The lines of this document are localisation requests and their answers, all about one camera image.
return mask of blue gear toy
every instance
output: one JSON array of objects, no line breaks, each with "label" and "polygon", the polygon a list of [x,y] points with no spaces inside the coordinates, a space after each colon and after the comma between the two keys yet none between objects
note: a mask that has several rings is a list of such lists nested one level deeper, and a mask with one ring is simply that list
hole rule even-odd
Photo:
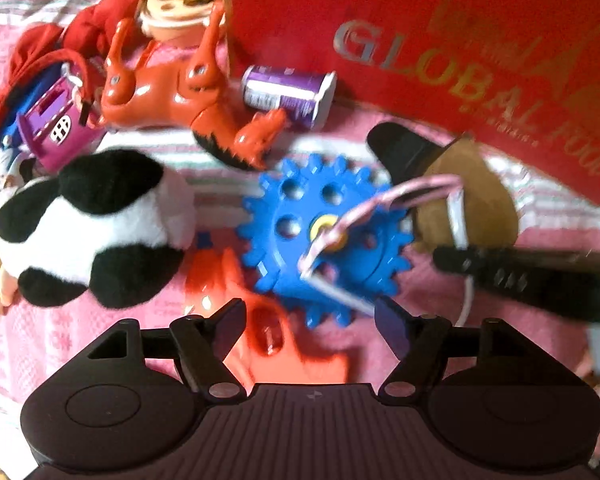
[{"label": "blue gear toy", "polygon": [[[333,225],[344,212],[389,189],[376,187],[370,177],[366,167],[353,173],[342,156],[325,165],[314,153],[304,168],[286,158],[280,179],[260,175],[262,197],[242,201],[253,219],[240,225],[237,234],[251,241],[242,262],[260,273],[256,291],[275,293],[288,309],[304,308],[309,328],[328,314],[334,314],[341,326],[351,321],[349,307],[301,280],[297,265],[322,226]],[[362,298],[394,296],[398,288],[393,275],[411,268],[400,256],[400,249],[413,242],[413,235],[400,228],[405,214],[406,209],[378,208],[364,225],[349,229],[341,247],[321,254],[318,271],[327,276],[331,272],[337,286]]]}]

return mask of purple toy house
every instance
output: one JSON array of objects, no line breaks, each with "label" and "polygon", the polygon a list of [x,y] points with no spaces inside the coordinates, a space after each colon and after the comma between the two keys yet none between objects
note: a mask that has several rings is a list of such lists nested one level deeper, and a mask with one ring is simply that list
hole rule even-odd
[{"label": "purple toy house", "polygon": [[16,117],[22,140],[49,173],[92,151],[106,133],[104,128],[80,126],[73,88],[67,78],[61,77],[25,115]]}]

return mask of pink blanket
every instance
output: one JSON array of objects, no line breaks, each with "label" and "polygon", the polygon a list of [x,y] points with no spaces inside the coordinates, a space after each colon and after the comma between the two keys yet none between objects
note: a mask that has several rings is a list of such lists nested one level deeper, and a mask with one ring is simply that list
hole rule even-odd
[{"label": "pink blanket", "polygon": [[[79,10],[97,1],[0,0],[0,84],[11,46],[23,30],[39,22],[65,25]],[[378,112],[334,106],[323,132],[285,134],[274,156],[290,153],[302,160],[309,152],[326,157],[343,153],[356,163],[373,163],[364,145],[365,135],[374,124],[389,118]],[[439,142],[447,139],[441,132],[418,128]],[[239,197],[254,189],[252,177],[222,168],[201,152],[189,132],[181,130],[117,134],[107,137],[105,144],[136,146],[183,171],[198,193],[200,227],[219,228],[214,231],[219,245],[230,238],[230,228],[243,216]],[[514,161],[489,152],[486,157],[516,200],[521,217],[521,245],[600,250],[600,208],[593,208]],[[455,320],[462,301],[461,280],[437,273],[426,256],[408,249],[407,254],[414,268],[399,277],[402,291],[398,301],[414,314],[436,312]],[[134,317],[144,328],[167,326],[183,314],[183,280],[180,273],[154,300],[127,311],[104,310],[89,293],[51,310],[33,308],[20,301],[8,316],[0,319],[0,395],[22,402],[116,320]],[[478,292],[469,324],[477,324],[487,316],[504,318],[570,367],[582,355],[584,331],[578,324]],[[357,319],[346,329],[328,320],[312,333],[302,327],[299,316],[293,315],[292,319],[300,344],[307,351],[319,347],[350,354],[352,381],[368,381],[377,387],[395,365],[395,358],[371,319]],[[153,365],[172,371],[166,364]]]}]

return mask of red cloth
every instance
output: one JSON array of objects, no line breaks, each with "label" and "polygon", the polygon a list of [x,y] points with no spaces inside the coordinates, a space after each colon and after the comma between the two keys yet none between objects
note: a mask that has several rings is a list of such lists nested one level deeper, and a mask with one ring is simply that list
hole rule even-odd
[{"label": "red cloth", "polygon": [[[63,61],[78,66],[83,79],[83,102],[93,103],[93,92],[86,59],[107,57],[118,22],[135,16],[141,0],[102,0],[87,7],[74,18],[62,36],[62,28],[53,23],[27,30],[15,45],[6,84],[0,88],[0,125],[8,111],[8,97],[17,86],[26,86],[46,67]],[[140,35],[131,38],[135,46]],[[62,48],[57,50],[60,41]]]},{"label": "red cloth", "polygon": [[[77,50],[84,57],[106,58],[116,27],[123,18],[132,18],[142,0],[102,0],[83,9],[66,28],[62,46]],[[135,48],[142,36],[139,29],[129,37],[125,48]]]}]

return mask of gripper pad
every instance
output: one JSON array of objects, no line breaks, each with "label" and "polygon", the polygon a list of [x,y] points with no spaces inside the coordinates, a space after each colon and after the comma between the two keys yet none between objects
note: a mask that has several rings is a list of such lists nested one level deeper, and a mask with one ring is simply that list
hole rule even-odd
[{"label": "gripper pad", "polygon": [[[208,410],[179,448],[104,480],[595,480],[581,466],[525,477],[452,453],[414,408],[378,402],[366,384],[265,384],[245,402]],[[40,466],[29,480],[94,480]]]}]

